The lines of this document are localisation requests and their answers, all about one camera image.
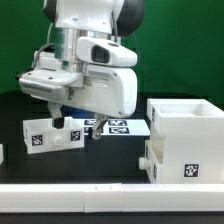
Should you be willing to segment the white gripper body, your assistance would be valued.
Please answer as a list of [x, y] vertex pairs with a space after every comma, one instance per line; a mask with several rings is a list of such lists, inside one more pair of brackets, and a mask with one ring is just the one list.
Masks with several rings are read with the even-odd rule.
[[136, 108], [137, 77], [130, 68], [89, 64], [85, 73], [34, 70], [19, 84], [34, 98], [109, 117], [126, 118]]

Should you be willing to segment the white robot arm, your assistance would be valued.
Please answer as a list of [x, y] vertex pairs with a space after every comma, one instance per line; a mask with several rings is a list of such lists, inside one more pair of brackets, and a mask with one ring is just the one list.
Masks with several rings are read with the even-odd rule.
[[44, 0], [58, 38], [51, 59], [35, 55], [18, 77], [23, 92], [48, 102], [56, 128], [64, 126], [63, 105], [91, 111], [93, 139], [109, 118], [127, 118], [136, 108], [137, 54], [119, 43], [142, 22], [143, 0]]

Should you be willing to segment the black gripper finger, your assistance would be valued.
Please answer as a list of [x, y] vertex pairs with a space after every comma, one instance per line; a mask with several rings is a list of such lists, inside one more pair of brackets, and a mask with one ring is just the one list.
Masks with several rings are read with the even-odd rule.
[[64, 117], [61, 113], [61, 104], [49, 102], [48, 110], [52, 118], [52, 126], [57, 129], [62, 129], [64, 127]]
[[95, 114], [96, 123], [92, 127], [92, 135], [91, 137], [95, 140], [98, 140], [101, 137], [102, 130], [109, 117], [104, 114]]

